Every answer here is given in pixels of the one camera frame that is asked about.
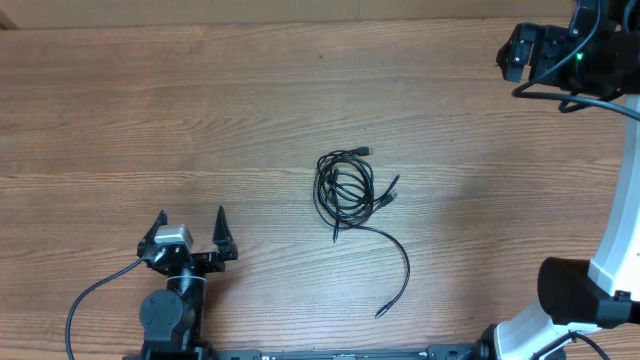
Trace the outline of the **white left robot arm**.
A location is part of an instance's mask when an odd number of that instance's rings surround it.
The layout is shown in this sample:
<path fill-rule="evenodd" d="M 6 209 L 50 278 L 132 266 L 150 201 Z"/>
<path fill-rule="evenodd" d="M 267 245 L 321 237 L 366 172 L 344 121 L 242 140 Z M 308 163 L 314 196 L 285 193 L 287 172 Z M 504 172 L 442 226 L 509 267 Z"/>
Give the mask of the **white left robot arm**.
<path fill-rule="evenodd" d="M 166 277 L 166 287 L 148 295 L 139 309 L 144 328 L 140 359 L 215 359 L 210 342 L 202 339 L 209 273 L 225 270 L 238 259 L 225 210 L 218 208 L 212 243 L 214 251 L 192 251 L 193 237 L 184 224 L 170 226 L 161 211 L 137 246 L 148 268 Z"/>

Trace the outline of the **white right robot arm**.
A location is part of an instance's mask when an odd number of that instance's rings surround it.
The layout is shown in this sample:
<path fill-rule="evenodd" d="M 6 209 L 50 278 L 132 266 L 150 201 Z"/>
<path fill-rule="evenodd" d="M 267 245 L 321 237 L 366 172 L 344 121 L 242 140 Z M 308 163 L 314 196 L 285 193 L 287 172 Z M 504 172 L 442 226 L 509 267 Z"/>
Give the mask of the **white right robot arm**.
<path fill-rule="evenodd" d="M 639 321 L 639 4 L 580 1 L 567 27 L 520 23 L 496 53 L 511 96 L 567 114 L 606 109 L 625 123 L 610 215 L 588 259 L 548 257 L 531 303 L 490 325 L 477 359 L 562 359 L 564 346 Z"/>

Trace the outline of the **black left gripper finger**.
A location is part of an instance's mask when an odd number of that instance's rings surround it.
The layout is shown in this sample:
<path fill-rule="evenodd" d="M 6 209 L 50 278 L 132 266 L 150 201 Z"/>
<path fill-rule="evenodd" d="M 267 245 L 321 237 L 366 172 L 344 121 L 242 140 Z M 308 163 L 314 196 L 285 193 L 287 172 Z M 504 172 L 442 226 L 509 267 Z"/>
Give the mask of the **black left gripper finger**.
<path fill-rule="evenodd" d="M 165 210 L 161 210 L 150 229 L 137 245 L 138 253 L 145 253 L 153 244 L 158 229 L 168 224 L 168 216 Z"/>
<path fill-rule="evenodd" d="M 223 206 L 218 207 L 212 242 L 223 260 L 237 260 L 238 249 L 231 235 Z"/>

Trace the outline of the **black USB cable silver plug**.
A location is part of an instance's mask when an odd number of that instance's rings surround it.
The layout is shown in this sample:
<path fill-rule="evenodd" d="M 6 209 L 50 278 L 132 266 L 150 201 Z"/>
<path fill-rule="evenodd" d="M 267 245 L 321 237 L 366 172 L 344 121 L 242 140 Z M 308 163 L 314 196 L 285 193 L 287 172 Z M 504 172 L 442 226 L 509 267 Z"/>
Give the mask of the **black USB cable silver plug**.
<path fill-rule="evenodd" d="M 335 150 L 316 161 L 313 202 L 321 220 L 334 237 L 341 230 L 363 225 L 375 205 L 373 171 L 364 160 L 365 147 Z"/>

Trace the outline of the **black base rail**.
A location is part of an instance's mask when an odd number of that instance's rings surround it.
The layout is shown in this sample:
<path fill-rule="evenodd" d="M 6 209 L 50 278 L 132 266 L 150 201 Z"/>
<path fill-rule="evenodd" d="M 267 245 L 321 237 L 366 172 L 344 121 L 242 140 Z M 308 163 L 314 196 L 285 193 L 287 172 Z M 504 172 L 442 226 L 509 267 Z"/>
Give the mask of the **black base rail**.
<path fill-rule="evenodd" d="M 434 344 L 424 349 L 282 351 L 215 351 L 219 360 L 478 360 L 491 356 L 478 344 Z"/>

